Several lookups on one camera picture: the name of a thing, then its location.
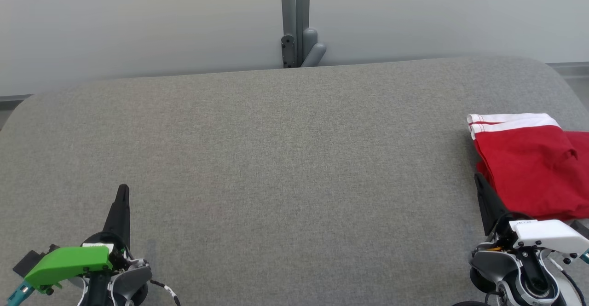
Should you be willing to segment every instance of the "folded red shirt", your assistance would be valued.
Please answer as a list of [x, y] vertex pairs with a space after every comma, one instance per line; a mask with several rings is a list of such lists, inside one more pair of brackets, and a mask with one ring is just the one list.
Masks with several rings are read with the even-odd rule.
[[505, 206], [538, 219], [589, 218], [589, 133], [547, 114], [469, 115], [479, 170]]

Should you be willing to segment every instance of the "gray fabric surface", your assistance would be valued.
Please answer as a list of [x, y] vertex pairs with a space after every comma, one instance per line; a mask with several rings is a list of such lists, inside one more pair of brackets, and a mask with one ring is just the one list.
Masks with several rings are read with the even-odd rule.
[[[518, 57], [96, 82], [0, 132], [0, 295], [30, 249], [74, 246], [131, 188], [131, 243], [183, 305], [451, 305], [484, 238], [467, 113], [589, 113]], [[571, 270], [585, 291], [589, 279]], [[172, 305], [150, 287], [145, 305]], [[27, 305], [75, 305], [69, 283]]]

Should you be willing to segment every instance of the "white wall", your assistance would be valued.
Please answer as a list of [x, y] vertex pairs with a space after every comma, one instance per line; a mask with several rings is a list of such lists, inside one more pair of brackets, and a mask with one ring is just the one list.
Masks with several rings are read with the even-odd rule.
[[589, 61], [589, 0], [311, 0], [322, 65], [465, 54]]
[[[311, 0], [322, 65], [464, 54], [589, 61], [589, 0]], [[280, 0], [0, 0], [0, 96], [280, 68]]]
[[0, 96], [282, 67], [280, 0], [0, 0]]

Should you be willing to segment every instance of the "metal pole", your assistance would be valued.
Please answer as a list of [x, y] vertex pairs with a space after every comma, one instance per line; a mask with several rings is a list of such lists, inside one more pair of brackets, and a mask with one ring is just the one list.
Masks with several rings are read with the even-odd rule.
[[283, 67], [298, 67], [296, 50], [296, 0], [282, 0], [282, 27], [284, 36], [280, 39], [280, 44], [282, 45]]
[[297, 67], [303, 64], [303, 31], [309, 27], [309, 0], [296, 0]]

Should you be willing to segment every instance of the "black cable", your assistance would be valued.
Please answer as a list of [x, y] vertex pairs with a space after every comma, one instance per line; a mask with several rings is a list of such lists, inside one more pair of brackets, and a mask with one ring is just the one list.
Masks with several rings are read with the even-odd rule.
[[585, 304], [585, 297], [583, 297], [583, 293], [581, 292], [581, 289], [579, 289], [579, 286], [577, 285], [577, 283], [575, 283], [574, 279], [572, 277], [570, 277], [570, 275], [568, 275], [566, 273], [566, 271], [562, 271], [562, 274], [566, 277], [566, 279], [568, 279], [568, 281], [572, 284], [572, 287], [575, 289], [575, 291], [579, 295], [579, 299], [581, 300], [581, 305], [587, 306], [587, 304]]
[[458, 304], [453, 304], [453, 306], [490, 306], [489, 305], [489, 296], [491, 296], [491, 295], [503, 296], [503, 293], [500, 293], [499, 291], [491, 291], [490, 293], [486, 294], [485, 302], [463, 301], [463, 302], [459, 302]]
[[164, 288], [174, 298], [174, 302], [175, 302], [176, 306], [181, 306], [180, 305], [180, 300], [178, 299], [178, 296], [174, 293], [174, 291], [172, 291], [172, 289], [170, 289], [169, 286], [165, 285], [164, 283], [160, 283], [160, 282], [156, 281], [155, 279], [150, 279], [149, 282], [151, 284], [157, 285], [158, 287]]
[[499, 291], [491, 291], [491, 292], [486, 293], [486, 296], [485, 296], [485, 304], [486, 305], [489, 304], [490, 295], [502, 295], [502, 293], [500, 293]]

